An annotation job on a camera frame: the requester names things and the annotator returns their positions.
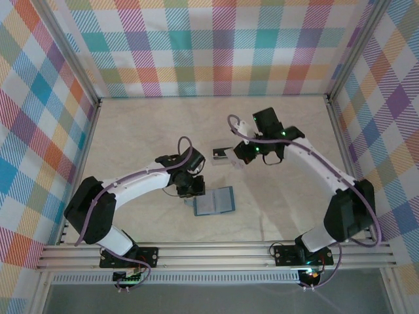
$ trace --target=aluminum rail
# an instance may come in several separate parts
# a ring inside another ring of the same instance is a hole
[[[297,270],[304,266],[275,266],[268,248],[273,242],[184,242],[138,243],[141,247],[158,247],[159,271],[227,271],[227,270]],[[284,245],[292,241],[280,242]],[[338,249],[331,247],[334,261]],[[342,269],[395,267],[395,258],[388,243],[370,249],[355,243],[342,244]],[[46,246],[39,260],[39,271],[114,271],[99,268],[100,248],[96,245]]]

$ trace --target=white floor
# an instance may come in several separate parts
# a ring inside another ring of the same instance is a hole
[[[109,179],[140,169],[158,156],[175,154],[182,135],[210,158],[212,141],[240,142],[229,131],[228,114],[252,123],[251,114],[267,107],[275,108],[284,126],[298,127],[343,169],[322,97],[106,99],[84,177]],[[208,189],[233,186],[234,213],[196,217],[183,200],[156,190],[118,210],[114,225],[136,241],[147,242],[288,240],[321,223],[327,210],[328,201],[316,182],[290,161],[268,167],[259,157],[240,171],[230,165],[213,166],[208,160],[203,175]],[[77,236],[70,228],[66,243],[75,242]]]

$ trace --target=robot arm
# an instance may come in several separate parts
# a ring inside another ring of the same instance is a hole
[[[202,169],[205,158],[196,149],[192,148],[191,157],[183,166],[170,169],[171,166],[182,162],[187,153],[188,150],[182,155],[158,157],[146,168],[141,169],[144,170],[144,175],[125,175],[121,178],[131,177],[131,179],[122,182],[120,177],[104,181],[98,181],[95,177],[86,178],[69,202],[64,216],[80,234],[93,199],[106,186],[114,184],[102,194],[94,206],[83,239],[87,244],[97,243],[117,255],[137,259],[139,248],[127,234],[112,225],[113,215],[117,209],[134,198],[172,184],[176,185],[180,198],[203,195],[204,179],[196,171],[200,167]]]
[[[375,212],[374,188],[368,180],[358,182],[339,170],[311,145],[300,130],[294,126],[284,128],[273,108],[255,113],[253,119],[259,133],[243,120],[233,125],[236,130],[233,133],[239,133],[244,138],[234,148],[236,156],[248,164],[257,155],[266,156],[275,152],[280,161],[291,160],[311,175],[329,200],[323,224],[295,240],[295,250],[301,264],[305,264],[323,248],[346,241],[373,223],[365,204],[353,191],[354,188],[359,191]]]

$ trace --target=vent grille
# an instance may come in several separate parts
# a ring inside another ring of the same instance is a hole
[[[296,283],[297,270],[271,271],[154,271],[147,284],[241,284],[241,283]],[[112,273],[57,273],[53,285],[111,284]]]

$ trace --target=plaid wall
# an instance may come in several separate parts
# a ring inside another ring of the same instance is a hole
[[[338,96],[357,175],[419,313],[419,0],[393,0]]]
[[[54,241],[93,106],[29,0],[0,0],[0,313]]]
[[[373,2],[49,1],[104,97],[324,94]]]

